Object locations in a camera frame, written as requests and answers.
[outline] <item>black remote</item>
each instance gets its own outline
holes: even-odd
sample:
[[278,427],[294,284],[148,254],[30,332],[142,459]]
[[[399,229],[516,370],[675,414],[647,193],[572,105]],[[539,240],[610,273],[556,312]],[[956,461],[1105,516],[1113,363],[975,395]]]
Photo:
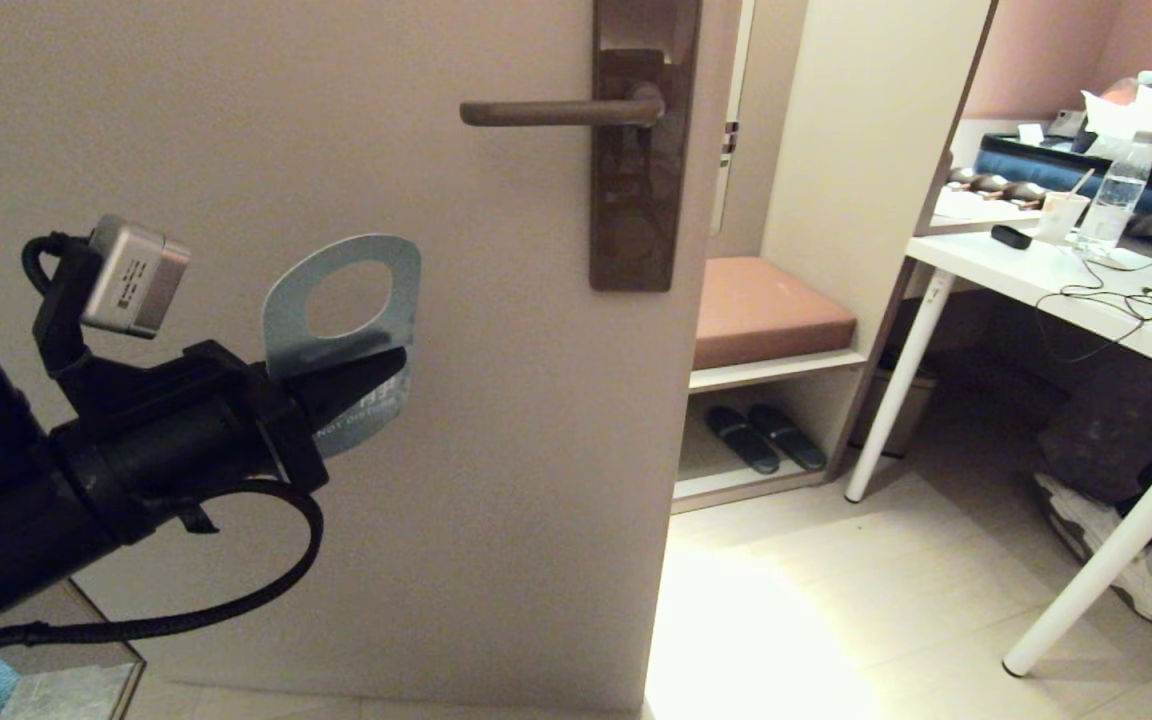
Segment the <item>black remote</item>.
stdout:
[[1007,227],[1007,225],[993,225],[993,229],[990,232],[990,237],[1005,243],[1007,247],[1015,247],[1016,250],[1026,249],[1029,243],[1034,240],[1029,237],[1028,234],[1018,232],[1016,228]]

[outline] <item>desk leg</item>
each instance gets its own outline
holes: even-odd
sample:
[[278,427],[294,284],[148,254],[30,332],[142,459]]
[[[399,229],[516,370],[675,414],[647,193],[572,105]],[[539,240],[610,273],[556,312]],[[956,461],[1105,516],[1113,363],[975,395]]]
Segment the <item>desk leg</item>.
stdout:
[[1052,601],[1047,611],[1030,626],[1024,637],[1002,659],[1002,669],[1018,679],[1047,652],[1061,635],[1083,616],[1096,598],[1111,586],[1119,574],[1132,561],[1135,553],[1152,539],[1152,486],[1128,513],[1123,524],[1106,539],[1101,550],[1087,560],[1078,575],[1074,575],[1064,591]]
[[[923,293],[923,304],[918,306],[918,314],[914,317],[914,326],[909,329],[905,347],[901,348],[896,369],[892,370],[892,379],[887,382],[887,392],[882,394],[882,403],[878,406],[878,414],[874,414],[874,424],[869,429],[865,447],[861,448],[861,460],[856,461],[856,469],[851,470],[851,479],[847,483],[844,497],[851,502],[859,502],[865,495],[869,478],[874,473],[882,447],[887,445],[892,425],[896,424],[900,407],[905,403],[909,384],[914,382],[914,372],[923,362],[923,354],[927,351],[932,332],[937,331],[937,323],[941,319],[945,302],[950,297],[952,286],[954,286],[954,274],[935,268],[931,282],[927,283],[927,291]],[[874,348],[874,353],[881,351],[882,348]]]

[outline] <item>white desk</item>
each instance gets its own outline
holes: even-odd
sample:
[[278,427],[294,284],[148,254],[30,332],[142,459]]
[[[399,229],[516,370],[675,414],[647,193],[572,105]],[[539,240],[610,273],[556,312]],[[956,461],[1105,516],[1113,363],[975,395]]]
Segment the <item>white desk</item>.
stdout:
[[[1028,250],[1011,250],[1010,247],[990,237],[986,232],[915,237],[905,248],[905,255],[932,265],[934,272],[927,291],[923,295],[918,314],[914,318],[909,340],[905,341],[896,369],[892,372],[887,393],[878,407],[873,427],[870,429],[869,438],[865,439],[865,446],[861,450],[861,460],[851,473],[850,482],[847,483],[846,497],[852,502],[859,502],[864,497],[879,452],[886,445],[892,424],[895,423],[896,414],[905,400],[910,381],[914,380],[914,371],[923,359],[923,353],[927,350],[927,342],[937,328],[937,320],[940,320],[945,302],[950,296],[950,286],[955,276],[969,279],[1029,305],[1033,305],[1039,297],[1056,291],[1066,285],[1096,285],[1096,279],[1069,250],[1044,245],[1041,242],[1034,242]],[[1124,250],[1116,250],[1112,258],[1129,266],[1149,265],[1149,259]],[[1105,279],[1106,290],[1137,293],[1142,287],[1152,288],[1152,268],[1134,273],[1097,268],[1097,274]],[[1129,316],[1117,313],[1107,306],[1066,297],[1045,300],[1041,310],[1044,313],[1079,325],[1101,338],[1123,336],[1137,324]],[[1152,323],[1144,325],[1121,344],[1152,359]],[[1093,357],[1087,359],[1087,363],[1094,361]],[[1039,657],[1078,621],[1083,612],[1087,611],[1096,598],[1100,597],[1105,589],[1111,586],[1112,581],[1123,571],[1135,553],[1144,548],[1151,539],[1152,486],[1101,550],[1091,556],[1041,617],[1030,626],[1024,637],[1021,637],[1011,651],[1007,652],[1002,660],[1007,673],[1016,676],[1028,674]]]

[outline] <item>white sneaker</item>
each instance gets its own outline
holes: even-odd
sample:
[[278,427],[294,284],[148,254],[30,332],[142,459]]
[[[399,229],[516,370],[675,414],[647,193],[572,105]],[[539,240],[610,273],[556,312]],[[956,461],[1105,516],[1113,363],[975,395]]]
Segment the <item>white sneaker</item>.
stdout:
[[1086,562],[1123,521],[1114,506],[1073,491],[1051,475],[1034,473],[1048,523],[1078,560]]
[[1152,620],[1152,574],[1146,567],[1146,552],[1138,552],[1111,588],[1132,607],[1135,614]]

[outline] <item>tile floor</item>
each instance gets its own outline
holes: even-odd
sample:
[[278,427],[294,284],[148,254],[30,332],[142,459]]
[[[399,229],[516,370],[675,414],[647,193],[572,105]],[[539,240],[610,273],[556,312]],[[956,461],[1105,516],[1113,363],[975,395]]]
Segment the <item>tile floor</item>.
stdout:
[[[1032,430],[942,387],[859,505],[840,484],[676,516],[643,720],[1152,720],[1152,624],[1107,593],[1034,667],[1006,650],[1076,563],[1038,514]],[[593,719],[251,694],[147,674],[129,719]]]

